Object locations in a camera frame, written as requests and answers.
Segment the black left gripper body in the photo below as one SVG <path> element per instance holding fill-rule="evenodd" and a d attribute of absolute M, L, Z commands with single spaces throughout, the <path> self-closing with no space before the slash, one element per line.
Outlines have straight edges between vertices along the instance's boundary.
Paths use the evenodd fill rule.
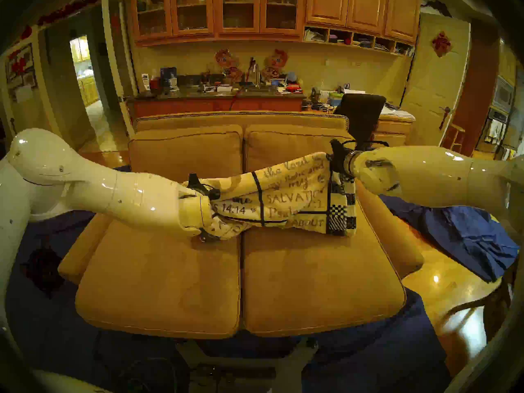
<path fill-rule="evenodd" d="M 213 201 L 213 200 L 218 200 L 221 196 L 221 192 L 219 189 L 216 189 L 214 187 L 201 187 L 199 189 L 199 192 L 204 196 L 204 197 L 207 197 L 209 199 L 209 201 Z M 220 238 L 220 235 L 218 233 L 216 233 L 216 227 L 213 226 L 214 223 L 216 224 L 216 222 L 214 222 L 214 217 L 217 215 L 212 207 L 212 205 L 210 205 L 210 220 L 207 220 L 207 213 L 204 212 L 204 215 L 203 215 L 203 223 L 205 224 L 204 227 L 200 228 L 200 240 L 202 242 L 217 242 L 217 241 L 220 241 L 221 238 Z"/>

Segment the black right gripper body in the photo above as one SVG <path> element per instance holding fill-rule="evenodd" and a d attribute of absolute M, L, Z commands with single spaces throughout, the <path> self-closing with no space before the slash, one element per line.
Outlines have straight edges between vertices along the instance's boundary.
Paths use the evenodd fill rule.
<path fill-rule="evenodd" d="M 357 157 L 357 150 L 346 148 L 345 145 L 348 143 L 356 145 L 356 140 L 350 139 L 344 142 L 340 142 L 337 139 L 330 140 L 332 147 L 330 169 L 333 172 L 339 173 L 341 176 L 354 178 L 355 174 L 352 172 L 352 162 Z"/>

